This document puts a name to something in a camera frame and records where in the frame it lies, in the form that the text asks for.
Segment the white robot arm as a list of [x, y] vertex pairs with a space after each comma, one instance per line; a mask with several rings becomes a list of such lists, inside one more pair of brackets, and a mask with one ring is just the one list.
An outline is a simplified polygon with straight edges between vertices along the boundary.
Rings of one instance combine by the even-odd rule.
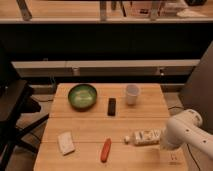
[[201, 129], [202, 123], [201, 115], [193, 109], [170, 117], [161, 131], [160, 147], [175, 150], [187, 143], [213, 160], [213, 135]]

